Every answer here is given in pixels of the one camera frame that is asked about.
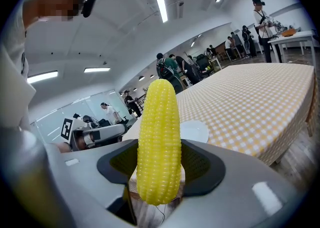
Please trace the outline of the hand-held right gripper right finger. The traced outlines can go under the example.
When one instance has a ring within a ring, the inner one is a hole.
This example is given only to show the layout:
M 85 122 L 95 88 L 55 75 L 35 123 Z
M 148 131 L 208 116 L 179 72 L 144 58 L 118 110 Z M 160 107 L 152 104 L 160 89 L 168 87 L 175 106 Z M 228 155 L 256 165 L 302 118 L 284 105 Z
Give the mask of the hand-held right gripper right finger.
M 162 228 L 280 228 L 303 194 L 257 158 L 182 140 L 182 201 Z

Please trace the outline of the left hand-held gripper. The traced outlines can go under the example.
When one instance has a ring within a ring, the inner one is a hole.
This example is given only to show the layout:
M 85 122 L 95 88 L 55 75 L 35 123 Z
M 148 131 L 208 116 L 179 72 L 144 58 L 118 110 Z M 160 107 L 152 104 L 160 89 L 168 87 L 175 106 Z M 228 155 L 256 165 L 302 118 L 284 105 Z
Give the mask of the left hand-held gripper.
M 95 124 L 92 127 L 92 123 L 89 121 L 83 121 L 78 118 L 65 118 L 62 124 L 60 136 L 63 142 L 68 143 L 72 151 L 80 151 L 77 146 L 78 137 L 91 133 L 95 142 L 95 145 L 101 139 L 103 144 L 114 144 L 118 142 L 118 138 L 122 137 L 128 128 L 125 124 L 115 124 L 100 128 L 100 132 Z

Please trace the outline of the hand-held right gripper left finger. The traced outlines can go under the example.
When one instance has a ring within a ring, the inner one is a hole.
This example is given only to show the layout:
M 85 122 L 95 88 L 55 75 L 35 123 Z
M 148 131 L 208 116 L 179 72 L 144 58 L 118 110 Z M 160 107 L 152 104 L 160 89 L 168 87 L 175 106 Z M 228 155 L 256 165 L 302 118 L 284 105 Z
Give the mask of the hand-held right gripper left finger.
M 60 153 L 46 144 L 55 183 L 75 228 L 133 228 L 137 218 L 129 179 L 137 163 L 136 139 L 94 149 Z

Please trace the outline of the yellow corn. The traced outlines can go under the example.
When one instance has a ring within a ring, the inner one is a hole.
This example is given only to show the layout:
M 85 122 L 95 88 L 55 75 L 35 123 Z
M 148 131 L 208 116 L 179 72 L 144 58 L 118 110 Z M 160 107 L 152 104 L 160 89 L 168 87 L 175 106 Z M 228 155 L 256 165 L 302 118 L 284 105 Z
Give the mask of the yellow corn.
M 148 87 L 138 138 L 136 188 L 143 201 L 158 206 L 177 196 L 181 158 L 176 93 L 169 81 L 157 79 Z

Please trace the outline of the white round plate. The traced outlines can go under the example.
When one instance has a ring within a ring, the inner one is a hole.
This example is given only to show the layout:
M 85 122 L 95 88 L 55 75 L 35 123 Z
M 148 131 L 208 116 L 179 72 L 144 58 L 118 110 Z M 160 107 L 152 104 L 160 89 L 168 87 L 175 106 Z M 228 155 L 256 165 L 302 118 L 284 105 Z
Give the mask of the white round plate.
M 180 137 L 184 140 L 206 144 L 209 139 L 209 130 L 205 123 L 199 120 L 189 120 L 180 124 Z

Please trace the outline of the person's left forearm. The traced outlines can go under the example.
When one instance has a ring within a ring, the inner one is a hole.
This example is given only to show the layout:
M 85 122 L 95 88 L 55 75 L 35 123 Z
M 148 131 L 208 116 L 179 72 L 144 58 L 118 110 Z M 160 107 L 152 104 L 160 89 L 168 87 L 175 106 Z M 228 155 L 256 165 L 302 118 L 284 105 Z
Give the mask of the person's left forearm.
M 62 153 L 62 154 L 72 152 L 72 149 L 67 142 L 60 142 L 60 143 L 56 143 L 55 145 L 57 146 L 60 153 Z

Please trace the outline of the person's left hand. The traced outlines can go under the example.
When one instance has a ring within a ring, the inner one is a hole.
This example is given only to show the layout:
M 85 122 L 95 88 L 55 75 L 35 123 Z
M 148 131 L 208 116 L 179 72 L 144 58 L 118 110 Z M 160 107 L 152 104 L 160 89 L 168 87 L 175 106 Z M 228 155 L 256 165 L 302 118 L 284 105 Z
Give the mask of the person's left hand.
M 91 133 L 81 135 L 76 140 L 77 147 L 80 151 L 92 148 L 95 145 L 94 138 Z

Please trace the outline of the beige checkered tablecloth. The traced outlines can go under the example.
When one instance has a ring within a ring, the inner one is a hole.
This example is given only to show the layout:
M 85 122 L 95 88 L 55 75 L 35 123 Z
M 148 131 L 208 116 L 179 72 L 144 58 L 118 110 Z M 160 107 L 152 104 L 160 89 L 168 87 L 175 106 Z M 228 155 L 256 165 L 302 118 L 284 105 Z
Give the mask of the beige checkered tablecloth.
M 304 126 L 315 130 L 318 86 L 311 65 L 230 65 L 180 93 L 156 79 L 145 103 L 156 99 L 176 107 L 179 122 L 199 121 L 211 145 L 244 153 L 271 165 Z

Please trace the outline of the person's white sweatshirt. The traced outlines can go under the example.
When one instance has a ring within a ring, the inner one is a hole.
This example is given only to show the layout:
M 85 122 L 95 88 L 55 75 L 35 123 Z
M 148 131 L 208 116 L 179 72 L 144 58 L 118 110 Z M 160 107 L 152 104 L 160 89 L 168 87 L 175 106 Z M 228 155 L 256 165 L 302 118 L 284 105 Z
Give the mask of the person's white sweatshirt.
M 15 6 L 0 35 L 0 127 L 30 131 L 28 106 L 36 90 L 27 82 L 24 2 Z

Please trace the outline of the white table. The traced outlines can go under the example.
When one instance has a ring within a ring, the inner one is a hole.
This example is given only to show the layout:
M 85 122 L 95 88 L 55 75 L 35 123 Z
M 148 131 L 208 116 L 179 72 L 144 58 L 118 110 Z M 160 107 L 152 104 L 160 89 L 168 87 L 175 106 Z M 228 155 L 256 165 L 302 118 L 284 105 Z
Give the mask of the white table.
M 312 65 L 316 67 L 316 53 L 315 53 L 315 46 L 314 46 L 314 38 L 313 38 L 313 32 L 311 30 L 309 31 L 300 31 L 296 32 L 295 34 L 291 36 L 279 36 L 278 38 L 270 40 L 268 43 L 271 44 L 272 50 L 274 52 L 274 60 L 276 63 L 279 63 L 279 55 L 276 50 L 276 45 L 279 46 L 279 49 L 282 50 L 282 45 L 287 43 L 293 43 L 293 42 L 299 42 L 301 53 L 304 55 L 304 47 L 302 45 L 302 42 L 309 43 L 310 50 L 311 50 L 311 56 L 312 56 Z

